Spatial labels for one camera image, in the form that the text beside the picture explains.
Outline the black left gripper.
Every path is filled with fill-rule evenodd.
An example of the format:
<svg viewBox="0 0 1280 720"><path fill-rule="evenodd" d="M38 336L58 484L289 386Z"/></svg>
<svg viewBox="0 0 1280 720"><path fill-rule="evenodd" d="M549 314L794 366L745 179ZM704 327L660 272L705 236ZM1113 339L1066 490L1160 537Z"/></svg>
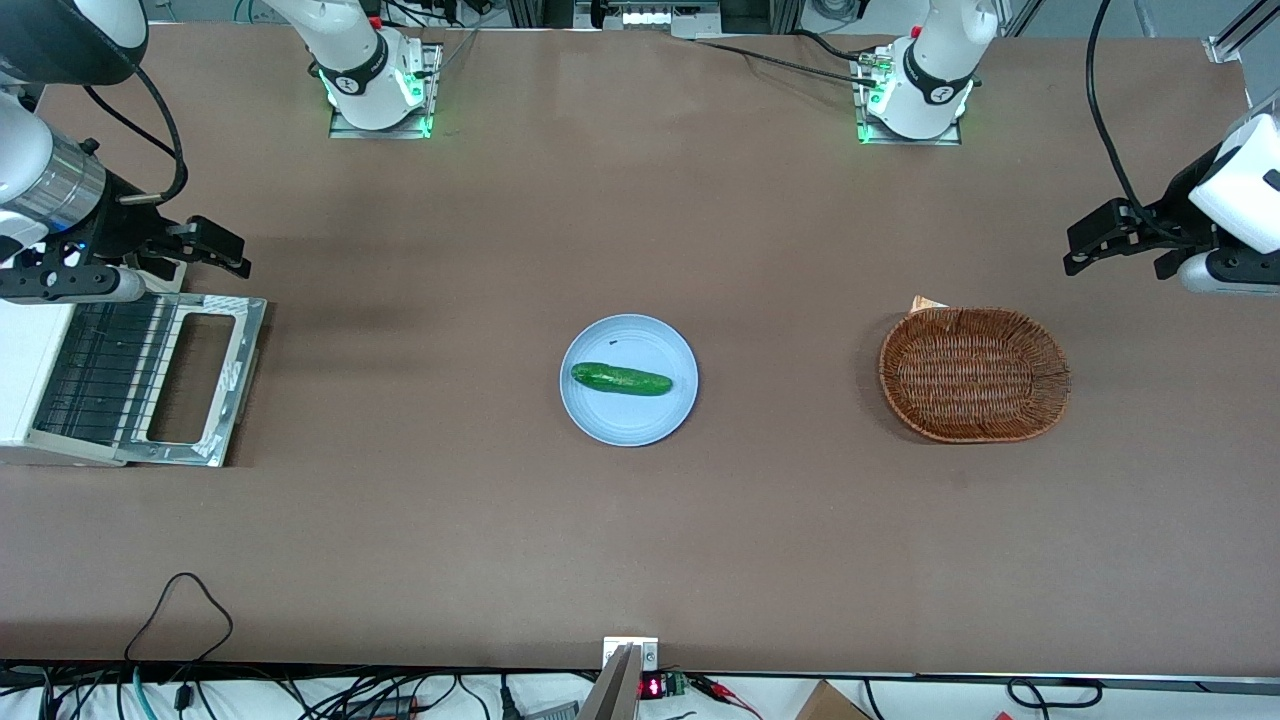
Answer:
<svg viewBox="0 0 1280 720"><path fill-rule="evenodd" d="M1062 258L1066 275L1074 277L1092 264L1116 256L1132 256L1152 249L1167 252L1153 261L1160 281L1172 278L1183 263L1217 247L1216 224L1192 201L1192 190L1208 174L1219 149L1210 149L1178 172L1160 200L1146 209L1152 227L1172 240L1134 237L1137 215L1125 199L1111 199L1068 228L1069 251Z"/></svg>

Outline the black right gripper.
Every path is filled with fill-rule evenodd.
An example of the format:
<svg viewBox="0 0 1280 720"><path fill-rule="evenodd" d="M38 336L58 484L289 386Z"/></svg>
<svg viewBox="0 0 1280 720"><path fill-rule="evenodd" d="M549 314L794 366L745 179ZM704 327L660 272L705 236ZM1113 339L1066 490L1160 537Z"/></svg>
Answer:
<svg viewBox="0 0 1280 720"><path fill-rule="evenodd" d="M251 260L244 258L244 240L216 222L196 215L180 225L180 240L169 233L175 227L151 205L123 205L118 196L136 187L108 173L102 197L90 214L70 228L52 232L44 241L44 256L68 260L76 252L106 264L136 256L143 270L159 281L179 281L187 265L205 264L248 279Z"/></svg>

